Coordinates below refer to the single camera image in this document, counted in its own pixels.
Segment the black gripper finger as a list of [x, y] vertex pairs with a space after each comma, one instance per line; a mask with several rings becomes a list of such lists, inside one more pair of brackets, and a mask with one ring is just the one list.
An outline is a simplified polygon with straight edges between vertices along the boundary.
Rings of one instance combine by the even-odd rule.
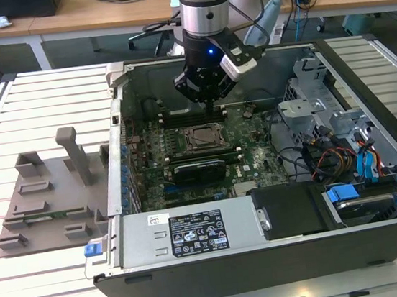
[[207, 94], [207, 83], [203, 70], [187, 67], [174, 79], [174, 88], [193, 103], [204, 104], [206, 114], [211, 115], [210, 98]]
[[207, 84], [207, 92], [209, 98], [209, 109], [212, 114], [214, 111], [214, 102], [219, 99], [223, 99], [230, 93], [235, 87], [234, 82], [229, 76], [225, 75], [221, 80], [212, 80], [210, 84]]

